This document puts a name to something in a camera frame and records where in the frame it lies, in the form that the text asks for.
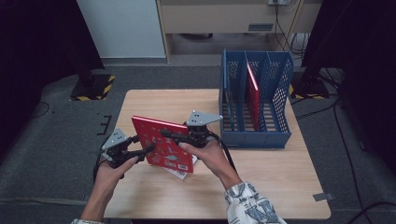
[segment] finger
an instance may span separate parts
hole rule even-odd
[[[201,155],[202,151],[199,150],[198,148],[193,147],[192,145],[187,144],[187,143],[179,143],[178,145],[181,148],[183,148],[187,153],[189,153],[191,155],[194,155],[194,156],[197,156],[198,158],[201,157],[200,155]]]
[[[117,172],[120,175],[123,175],[125,172],[129,171],[134,166],[134,164],[137,162],[137,160],[139,160],[139,157],[137,157],[137,156],[129,159],[123,165],[121,165],[120,167],[117,168]]]

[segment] wooden table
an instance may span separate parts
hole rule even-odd
[[[182,123],[193,109],[218,114],[218,99],[219,90],[128,91],[116,127],[134,136],[133,115]],[[231,151],[238,174],[266,195],[283,218],[329,218],[327,201],[314,200],[323,191],[289,102],[286,117],[292,135],[284,149]],[[210,128],[219,133],[218,122]],[[224,189],[201,161],[185,180],[143,161],[117,185],[105,217],[225,219]]]

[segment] patterned sleeve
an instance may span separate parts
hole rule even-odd
[[[83,219],[74,219],[71,224],[105,224],[105,223],[104,222],[83,220]]]
[[[286,224],[276,214],[270,201],[258,193],[249,182],[232,186],[224,195],[228,204],[227,218],[230,224]]]

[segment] yellow and black hazard tape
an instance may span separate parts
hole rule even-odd
[[[292,99],[326,99],[329,98],[328,93],[313,93],[313,94],[301,94],[294,92],[294,88],[290,84],[289,95]]]
[[[71,101],[104,100],[107,97],[108,92],[111,89],[111,85],[113,85],[114,78],[116,78],[116,76],[114,76],[114,75],[111,75],[108,78],[106,87],[104,88],[103,93],[101,95],[96,95],[96,96],[80,95],[80,96],[74,96],[74,97],[71,96],[70,100]]]

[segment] person's right hand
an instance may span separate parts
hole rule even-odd
[[[211,140],[203,148],[197,148],[187,143],[179,143],[187,153],[197,156],[217,176],[225,189],[242,182],[239,175],[227,161],[217,140]]]

